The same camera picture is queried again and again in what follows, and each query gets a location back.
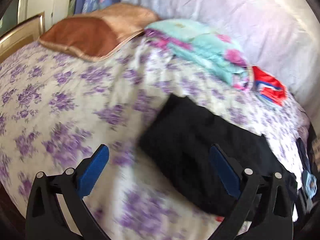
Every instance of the wrinkled sheet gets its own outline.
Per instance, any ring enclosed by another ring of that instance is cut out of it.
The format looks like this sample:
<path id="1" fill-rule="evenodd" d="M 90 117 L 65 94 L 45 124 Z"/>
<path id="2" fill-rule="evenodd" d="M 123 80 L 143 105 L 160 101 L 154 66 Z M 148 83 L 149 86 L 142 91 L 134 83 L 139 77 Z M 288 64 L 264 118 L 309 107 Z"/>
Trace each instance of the wrinkled sheet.
<path id="1" fill-rule="evenodd" d="M 265 134 L 301 187 L 295 140 L 306 140 L 309 120 L 291 95 L 281 111 L 269 110 L 252 92 L 228 87 L 145 37 L 97 63 L 34 42 L 0 65 L 0 180 L 21 214 L 37 172 L 61 174 L 106 144 L 109 162 L 84 201 L 111 239 L 207 239 L 221 218 L 189 203 L 135 147 L 171 92 Z"/>
<path id="2" fill-rule="evenodd" d="M 305 0 L 122 0 L 188 18 L 238 41 L 253 65 L 294 95 L 320 133 L 320 23 Z"/>

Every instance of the orange pillow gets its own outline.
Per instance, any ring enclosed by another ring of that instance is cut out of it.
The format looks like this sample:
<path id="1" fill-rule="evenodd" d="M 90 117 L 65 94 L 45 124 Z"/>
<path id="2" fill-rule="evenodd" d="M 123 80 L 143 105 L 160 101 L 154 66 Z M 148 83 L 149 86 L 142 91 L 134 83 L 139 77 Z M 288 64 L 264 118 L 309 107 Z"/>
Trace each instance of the orange pillow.
<path id="1" fill-rule="evenodd" d="M 61 20 L 42 34 L 39 42 L 49 49 L 97 62 L 110 57 L 157 20 L 159 17 L 149 9 L 117 3 Z"/>

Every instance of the brown pillow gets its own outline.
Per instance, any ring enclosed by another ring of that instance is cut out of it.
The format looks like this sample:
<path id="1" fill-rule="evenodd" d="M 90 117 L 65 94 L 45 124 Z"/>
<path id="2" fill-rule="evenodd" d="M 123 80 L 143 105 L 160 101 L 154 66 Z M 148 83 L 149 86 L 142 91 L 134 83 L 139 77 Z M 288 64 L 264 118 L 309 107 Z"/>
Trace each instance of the brown pillow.
<path id="1" fill-rule="evenodd" d="M 39 42 L 49 49 L 97 62 L 110 57 L 157 20 L 159 17 L 149 9 L 117 3 L 61 20 L 41 35 Z"/>

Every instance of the folded black cloth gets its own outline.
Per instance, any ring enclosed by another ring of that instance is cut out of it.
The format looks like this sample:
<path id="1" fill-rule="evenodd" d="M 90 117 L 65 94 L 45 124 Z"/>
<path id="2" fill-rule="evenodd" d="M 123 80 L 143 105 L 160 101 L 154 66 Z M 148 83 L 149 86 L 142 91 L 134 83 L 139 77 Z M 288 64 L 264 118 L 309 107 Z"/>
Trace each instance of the folded black cloth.
<path id="1" fill-rule="evenodd" d="M 261 175 L 280 172 L 292 200 L 297 198 L 295 175 L 277 160 L 264 136 L 228 123 L 188 97 L 170 95 L 139 141 L 141 149 L 189 201 L 207 213 L 227 216 L 236 199 L 228 195 L 209 163 L 213 144 L 218 144 L 243 168 Z M 248 220 L 253 218 L 255 208 Z"/>

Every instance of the wooden frame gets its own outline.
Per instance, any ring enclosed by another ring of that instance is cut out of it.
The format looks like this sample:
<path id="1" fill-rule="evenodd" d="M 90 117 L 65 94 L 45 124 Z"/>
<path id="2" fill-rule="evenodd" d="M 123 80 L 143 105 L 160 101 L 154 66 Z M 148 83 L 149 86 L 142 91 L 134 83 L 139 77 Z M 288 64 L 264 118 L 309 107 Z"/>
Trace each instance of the wooden frame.
<path id="1" fill-rule="evenodd" d="M 35 15 L 0 37 L 0 63 L 44 33 L 44 13 Z"/>

